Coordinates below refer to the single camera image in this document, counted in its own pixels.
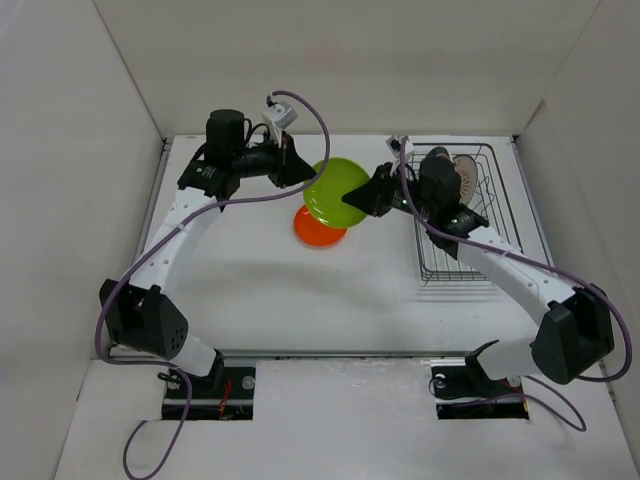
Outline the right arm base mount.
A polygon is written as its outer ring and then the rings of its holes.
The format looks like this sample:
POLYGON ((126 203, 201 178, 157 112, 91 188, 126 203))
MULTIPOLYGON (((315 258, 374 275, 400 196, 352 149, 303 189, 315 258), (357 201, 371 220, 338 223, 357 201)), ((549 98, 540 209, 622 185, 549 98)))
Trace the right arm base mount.
POLYGON ((439 420, 528 420, 522 389, 463 365, 431 366, 429 391, 439 420))

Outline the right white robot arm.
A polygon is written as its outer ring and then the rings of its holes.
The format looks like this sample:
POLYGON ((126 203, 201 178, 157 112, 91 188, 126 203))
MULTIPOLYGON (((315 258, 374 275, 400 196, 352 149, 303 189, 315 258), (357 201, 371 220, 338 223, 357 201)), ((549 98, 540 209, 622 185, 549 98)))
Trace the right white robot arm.
POLYGON ((413 214, 424 222, 433 245, 480 272, 535 323, 530 339, 491 340, 467 354, 465 387, 483 394, 498 380, 528 374, 566 385, 611 353, 614 336, 603 294, 522 255, 462 202, 460 190, 448 151, 436 147, 418 172, 385 163, 342 200, 372 217, 392 209, 413 214))

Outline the orange sunburst patterned plate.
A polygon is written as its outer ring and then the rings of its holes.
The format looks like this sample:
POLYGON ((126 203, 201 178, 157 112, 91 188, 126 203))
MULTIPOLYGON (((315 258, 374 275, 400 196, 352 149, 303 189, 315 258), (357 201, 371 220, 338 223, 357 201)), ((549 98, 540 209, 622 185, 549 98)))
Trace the orange sunburst patterned plate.
POLYGON ((456 155, 452 163, 454 170, 461 179, 460 198, 461 202, 468 205, 476 192, 478 185, 478 168, 474 159, 469 155, 456 155))

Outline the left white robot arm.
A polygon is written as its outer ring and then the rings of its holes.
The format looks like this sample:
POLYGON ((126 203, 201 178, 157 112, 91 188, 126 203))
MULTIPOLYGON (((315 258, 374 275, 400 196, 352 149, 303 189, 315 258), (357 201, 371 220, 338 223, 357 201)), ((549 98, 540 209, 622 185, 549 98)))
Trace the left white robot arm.
POLYGON ((191 333, 186 317, 170 298, 207 229, 220 216, 245 178, 266 177, 285 188, 313 179, 316 172, 296 152, 286 131, 297 118, 285 102, 267 106, 260 142, 244 114, 211 112, 206 139, 177 182, 169 211, 152 243, 125 280, 108 279, 100 290, 110 340, 151 355, 189 375, 204 397, 223 387, 221 353, 191 333))

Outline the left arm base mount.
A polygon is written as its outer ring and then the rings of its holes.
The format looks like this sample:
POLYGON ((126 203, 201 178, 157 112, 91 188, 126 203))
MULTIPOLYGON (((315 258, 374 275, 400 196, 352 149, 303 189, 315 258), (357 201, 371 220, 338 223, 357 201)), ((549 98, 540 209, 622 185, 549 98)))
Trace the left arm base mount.
MULTIPOLYGON (((179 420, 187 398, 184 379, 169 369, 157 375, 165 383, 161 406, 163 420, 179 420)), ((192 398, 186 419, 189 421, 249 421, 254 414, 256 365, 232 362, 224 368, 219 386, 201 378, 191 378, 192 398)))

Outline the green rimmed white plate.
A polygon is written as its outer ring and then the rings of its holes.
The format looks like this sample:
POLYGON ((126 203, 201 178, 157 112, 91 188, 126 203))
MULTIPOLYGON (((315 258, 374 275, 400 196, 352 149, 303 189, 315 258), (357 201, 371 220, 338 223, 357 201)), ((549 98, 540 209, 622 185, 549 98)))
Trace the green rimmed white plate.
POLYGON ((428 154, 429 157, 440 158, 447 161, 451 161, 451 155, 444 146, 434 147, 428 154))

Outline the lime green plate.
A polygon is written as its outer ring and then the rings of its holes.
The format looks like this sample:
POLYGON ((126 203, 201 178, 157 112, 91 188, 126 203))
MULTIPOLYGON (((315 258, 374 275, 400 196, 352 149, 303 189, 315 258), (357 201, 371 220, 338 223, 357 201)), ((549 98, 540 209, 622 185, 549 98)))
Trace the lime green plate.
POLYGON ((332 157, 320 178, 303 192, 304 204, 311 215, 330 228, 348 229, 367 215, 342 201, 342 197, 370 180, 366 170, 352 160, 332 157))

